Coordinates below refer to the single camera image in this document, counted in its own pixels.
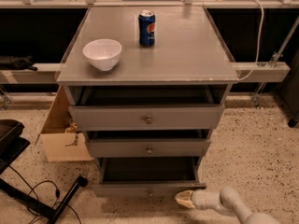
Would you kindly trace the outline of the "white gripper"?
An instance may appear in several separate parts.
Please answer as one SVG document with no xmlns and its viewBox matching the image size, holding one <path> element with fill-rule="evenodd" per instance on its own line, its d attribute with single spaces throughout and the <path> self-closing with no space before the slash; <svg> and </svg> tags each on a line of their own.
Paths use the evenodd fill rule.
<svg viewBox="0 0 299 224">
<path fill-rule="evenodd" d="M 205 192 L 203 190 L 184 190 L 175 196 L 178 204 L 187 207 L 196 207 L 199 210 L 215 209 L 218 205 L 219 194 L 215 192 Z"/>
</svg>

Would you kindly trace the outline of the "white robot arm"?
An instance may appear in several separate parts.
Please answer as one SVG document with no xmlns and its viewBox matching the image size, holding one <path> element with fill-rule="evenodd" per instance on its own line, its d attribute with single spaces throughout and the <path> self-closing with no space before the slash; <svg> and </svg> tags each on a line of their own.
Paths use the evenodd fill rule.
<svg viewBox="0 0 299 224">
<path fill-rule="evenodd" d="M 178 193 L 175 200 L 187 208 L 211 209 L 224 216 L 236 216 L 240 224 L 280 224 L 266 213 L 253 213 L 231 187 L 224 187 L 220 192 L 188 189 Z"/>
</svg>

